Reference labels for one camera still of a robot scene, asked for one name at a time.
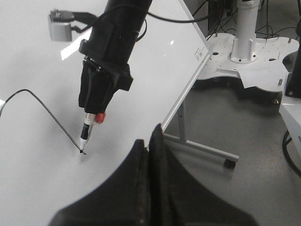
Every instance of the gray floor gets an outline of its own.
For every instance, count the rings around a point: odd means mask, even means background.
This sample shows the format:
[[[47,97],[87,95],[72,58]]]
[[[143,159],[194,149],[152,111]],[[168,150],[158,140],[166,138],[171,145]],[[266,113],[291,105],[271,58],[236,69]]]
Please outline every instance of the gray floor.
[[[269,1],[269,23],[274,31],[295,26],[297,1]],[[265,25],[265,6],[258,15]],[[235,28],[231,24],[226,28]],[[293,29],[282,36],[296,38]],[[286,64],[291,70],[295,54]],[[271,104],[274,94],[256,88],[243,89],[234,78],[199,81],[186,98],[188,139],[240,156],[235,169],[224,160],[168,142],[184,167],[203,185],[233,205],[249,212],[261,226],[301,226],[301,179],[287,165],[281,142],[286,131]],[[177,135],[177,119],[167,133]],[[301,159],[293,144],[288,150],[296,164]]]

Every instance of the caster wheel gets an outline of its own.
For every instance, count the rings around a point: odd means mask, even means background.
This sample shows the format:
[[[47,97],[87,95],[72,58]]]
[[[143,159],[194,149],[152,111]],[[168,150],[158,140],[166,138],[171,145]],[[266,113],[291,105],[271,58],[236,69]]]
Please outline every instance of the caster wheel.
[[[218,77],[215,77],[215,78],[213,78],[212,79],[215,83],[219,83],[220,82],[220,78],[218,78]]]
[[[234,169],[236,166],[236,162],[230,161],[229,159],[225,160],[224,166],[228,169]]]
[[[273,105],[279,105],[279,104],[280,104],[280,101],[279,101],[278,99],[272,99],[272,100],[271,100],[271,103],[272,103]]]

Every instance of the whiteboard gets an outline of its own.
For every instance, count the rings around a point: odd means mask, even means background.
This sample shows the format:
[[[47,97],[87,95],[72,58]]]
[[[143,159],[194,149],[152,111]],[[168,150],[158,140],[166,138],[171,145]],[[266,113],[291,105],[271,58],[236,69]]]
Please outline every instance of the whiteboard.
[[[62,60],[61,51],[71,43],[50,41],[47,16],[53,8],[99,15],[106,2],[3,2],[0,99],[19,89],[32,90],[79,141],[85,116],[78,107],[83,55],[76,51]],[[191,18],[182,0],[154,0],[150,11],[170,18]],[[6,105],[0,118],[0,225],[48,224],[55,212],[108,178],[136,139],[148,144],[155,126],[168,124],[175,103],[198,76],[208,50],[192,24],[167,23],[149,16],[147,21],[147,33],[129,60],[132,87],[113,97],[105,122],[93,128],[87,155],[79,154],[29,94],[19,94]]]

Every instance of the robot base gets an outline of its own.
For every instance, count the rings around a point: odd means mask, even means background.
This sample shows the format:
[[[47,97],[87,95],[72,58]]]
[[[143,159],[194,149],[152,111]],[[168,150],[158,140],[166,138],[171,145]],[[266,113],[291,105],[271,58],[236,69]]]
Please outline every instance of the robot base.
[[[258,87],[268,92],[282,92],[288,71],[283,59],[298,50],[299,43],[290,38],[256,39],[256,60],[248,64],[235,63],[229,56],[234,36],[219,33],[208,40],[213,54],[198,80],[216,77],[235,77],[242,80],[244,88]]]

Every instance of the white marker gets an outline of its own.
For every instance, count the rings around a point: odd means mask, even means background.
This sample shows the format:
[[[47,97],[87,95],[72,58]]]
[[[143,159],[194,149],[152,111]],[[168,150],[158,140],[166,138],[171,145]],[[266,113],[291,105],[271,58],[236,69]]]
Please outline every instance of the white marker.
[[[86,114],[85,123],[80,135],[80,145],[79,145],[80,153],[86,154],[84,153],[84,148],[89,141],[91,130],[93,128],[94,121],[95,121],[95,116],[96,116],[95,114],[90,114],[90,113]]]

